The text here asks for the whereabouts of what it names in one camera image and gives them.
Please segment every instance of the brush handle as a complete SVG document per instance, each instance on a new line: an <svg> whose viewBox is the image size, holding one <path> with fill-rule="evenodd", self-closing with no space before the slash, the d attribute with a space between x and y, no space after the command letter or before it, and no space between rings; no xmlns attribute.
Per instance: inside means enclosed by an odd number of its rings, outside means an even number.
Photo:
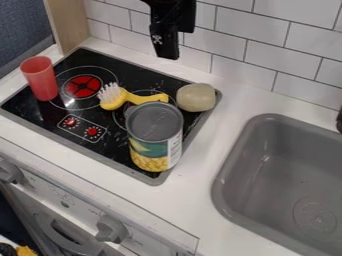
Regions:
<svg viewBox="0 0 342 256"><path fill-rule="evenodd" d="M133 93L128 93L127 100L135 105L140 105L151 101L169 102L169 96L165 93L159 93L151 96L138 96Z"/></svg>

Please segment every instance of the white countertop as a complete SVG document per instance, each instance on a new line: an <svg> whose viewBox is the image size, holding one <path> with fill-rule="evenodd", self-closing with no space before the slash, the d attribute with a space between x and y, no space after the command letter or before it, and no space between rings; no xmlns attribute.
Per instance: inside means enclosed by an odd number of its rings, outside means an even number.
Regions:
<svg viewBox="0 0 342 256"><path fill-rule="evenodd" d="M2 137L198 237L199 255L297 255L222 217L211 202L211 184L244 124L255 115L278 113L335 130L336 111L247 85L226 84L222 78L98 39L90 38L84 45L156 71L210 83L222 92L220 104L166 182L151 187L0 116ZM54 61L62 57L56 47L44 54ZM1 80L0 102L24 85L18 70Z"/></svg>

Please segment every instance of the dish brush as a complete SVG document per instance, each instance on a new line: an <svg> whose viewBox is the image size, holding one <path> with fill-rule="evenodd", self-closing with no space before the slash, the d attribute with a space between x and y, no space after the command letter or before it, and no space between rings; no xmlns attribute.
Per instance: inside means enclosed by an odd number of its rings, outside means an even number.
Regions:
<svg viewBox="0 0 342 256"><path fill-rule="evenodd" d="M138 96L128 92L117 83L106 84L97 94L100 99L100 106L105 110L115 110L122 106L126 101L135 105L140 105L151 101L169 102L169 96L159 93L151 96Z"/></svg>

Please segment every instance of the wooden panel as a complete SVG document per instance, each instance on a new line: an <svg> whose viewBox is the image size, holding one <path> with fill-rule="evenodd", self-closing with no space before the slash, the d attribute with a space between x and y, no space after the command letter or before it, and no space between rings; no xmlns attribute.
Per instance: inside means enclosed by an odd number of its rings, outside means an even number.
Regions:
<svg viewBox="0 0 342 256"><path fill-rule="evenodd" d="M89 37L88 22L82 0L44 0L50 24L63 54Z"/></svg>

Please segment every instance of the tile wall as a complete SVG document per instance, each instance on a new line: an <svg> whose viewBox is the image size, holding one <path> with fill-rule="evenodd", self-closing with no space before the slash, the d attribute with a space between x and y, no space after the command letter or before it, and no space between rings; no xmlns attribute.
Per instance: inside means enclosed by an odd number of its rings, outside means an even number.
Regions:
<svg viewBox="0 0 342 256"><path fill-rule="evenodd" d="M342 0L201 0L177 62L331 109L342 105ZM139 0L84 0L93 36L154 55Z"/></svg>

